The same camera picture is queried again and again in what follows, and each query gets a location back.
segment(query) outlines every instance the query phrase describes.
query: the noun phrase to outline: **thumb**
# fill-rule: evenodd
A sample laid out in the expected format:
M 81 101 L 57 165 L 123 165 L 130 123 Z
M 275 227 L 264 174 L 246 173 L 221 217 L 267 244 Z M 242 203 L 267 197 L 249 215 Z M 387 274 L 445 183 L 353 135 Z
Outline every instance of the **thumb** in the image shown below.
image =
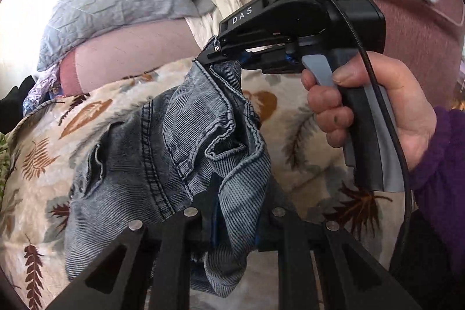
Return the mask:
M 406 86 L 419 87 L 417 80 L 403 62 L 376 52 L 369 52 L 368 55 L 378 83 L 386 90 L 396 90 Z M 332 79 L 342 87 L 360 87 L 370 83 L 360 54 L 336 69 Z

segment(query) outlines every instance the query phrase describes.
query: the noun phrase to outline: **silver screw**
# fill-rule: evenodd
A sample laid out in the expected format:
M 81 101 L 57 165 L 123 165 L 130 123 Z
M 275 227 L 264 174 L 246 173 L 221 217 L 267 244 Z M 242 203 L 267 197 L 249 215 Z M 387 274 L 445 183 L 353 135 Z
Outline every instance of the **silver screw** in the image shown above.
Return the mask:
M 336 221 L 328 221 L 328 222 L 326 222 L 326 228 L 329 231 L 338 231 L 339 230 L 339 224 Z
M 271 211 L 276 217 L 284 217 L 286 215 L 286 210 L 280 207 L 276 207 Z
M 186 217 L 194 217 L 194 216 L 197 215 L 197 213 L 198 213 L 197 208 L 194 208 L 194 207 L 192 207 L 192 206 L 191 206 L 190 208 L 184 209 L 184 215 L 185 215 Z
M 143 223 L 139 219 L 135 219 L 127 224 L 128 228 L 132 231 L 139 230 L 142 227 Z

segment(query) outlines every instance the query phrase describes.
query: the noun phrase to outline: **purple sweater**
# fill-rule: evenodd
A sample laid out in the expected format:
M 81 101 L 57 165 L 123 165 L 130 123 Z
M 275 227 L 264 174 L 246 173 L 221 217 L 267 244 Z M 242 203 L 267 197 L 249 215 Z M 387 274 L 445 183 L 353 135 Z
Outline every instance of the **purple sweater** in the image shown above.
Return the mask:
M 465 113 L 435 108 L 428 150 L 411 172 L 415 200 L 447 246 L 451 268 L 465 268 Z

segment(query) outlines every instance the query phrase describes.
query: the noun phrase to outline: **striped denim fabric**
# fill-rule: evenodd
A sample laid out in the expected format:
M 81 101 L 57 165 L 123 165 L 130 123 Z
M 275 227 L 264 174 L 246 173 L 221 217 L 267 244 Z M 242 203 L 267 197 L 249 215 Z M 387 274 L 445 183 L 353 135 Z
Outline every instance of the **striped denim fabric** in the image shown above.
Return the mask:
M 259 118 L 242 95 L 240 78 L 237 61 L 209 69 L 195 61 L 182 85 L 126 122 L 109 125 L 78 166 L 71 187 L 65 232 L 71 280 L 128 222 L 163 222 L 207 190 L 216 172 L 224 178 L 218 200 L 227 235 L 202 257 L 206 284 L 192 277 L 192 287 L 222 297 L 232 292 L 254 248 L 265 191 L 274 181 Z

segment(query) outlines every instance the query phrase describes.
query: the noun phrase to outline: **leaf print blanket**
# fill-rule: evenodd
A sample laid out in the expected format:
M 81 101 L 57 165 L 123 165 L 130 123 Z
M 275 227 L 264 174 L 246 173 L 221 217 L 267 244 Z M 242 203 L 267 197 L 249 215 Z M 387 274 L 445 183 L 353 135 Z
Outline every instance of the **leaf print blanket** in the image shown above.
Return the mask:
M 179 85 L 191 60 L 170 63 L 90 94 L 39 106 L 7 136 L 11 164 L 0 212 L 0 266 L 31 310 L 40 310 L 66 287 L 63 236 L 74 168 L 109 123 Z M 403 217 L 402 194 L 359 190 L 341 149 L 326 142 L 306 105 L 300 75 L 242 73 L 242 89 L 261 118 L 273 175 L 311 222 L 344 224 L 387 267 Z M 246 274 L 226 299 L 191 292 L 195 308 L 277 309 L 275 253 L 252 253 Z

